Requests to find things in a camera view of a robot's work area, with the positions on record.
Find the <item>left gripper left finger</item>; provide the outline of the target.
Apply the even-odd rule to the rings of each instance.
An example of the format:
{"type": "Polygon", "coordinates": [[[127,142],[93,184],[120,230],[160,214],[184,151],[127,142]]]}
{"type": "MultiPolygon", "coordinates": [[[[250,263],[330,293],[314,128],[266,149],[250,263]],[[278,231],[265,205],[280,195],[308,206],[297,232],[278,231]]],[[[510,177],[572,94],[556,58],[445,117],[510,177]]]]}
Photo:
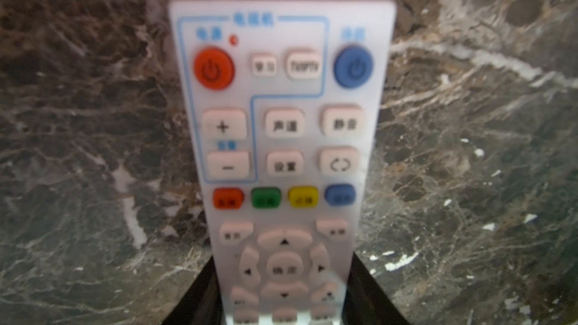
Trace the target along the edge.
{"type": "Polygon", "coordinates": [[[224,307],[214,257],[211,257],[162,325],[219,325],[224,307]]]}

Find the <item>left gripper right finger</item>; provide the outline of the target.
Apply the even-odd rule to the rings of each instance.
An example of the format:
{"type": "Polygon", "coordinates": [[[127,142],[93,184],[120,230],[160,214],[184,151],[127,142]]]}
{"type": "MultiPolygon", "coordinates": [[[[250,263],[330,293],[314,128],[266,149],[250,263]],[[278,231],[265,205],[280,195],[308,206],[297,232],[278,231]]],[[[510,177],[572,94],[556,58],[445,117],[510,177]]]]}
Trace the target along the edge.
{"type": "Polygon", "coordinates": [[[342,322],[349,325],[410,325],[357,254],[352,258],[342,322]]]}

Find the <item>white remote control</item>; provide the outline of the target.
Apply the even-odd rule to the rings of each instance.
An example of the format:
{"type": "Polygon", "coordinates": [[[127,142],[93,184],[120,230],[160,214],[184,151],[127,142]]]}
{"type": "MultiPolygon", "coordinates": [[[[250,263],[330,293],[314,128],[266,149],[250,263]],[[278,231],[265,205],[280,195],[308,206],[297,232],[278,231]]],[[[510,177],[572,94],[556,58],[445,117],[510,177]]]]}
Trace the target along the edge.
{"type": "Polygon", "coordinates": [[[343,323],[396,14],[170,2],[225,323],[343,323]]]}

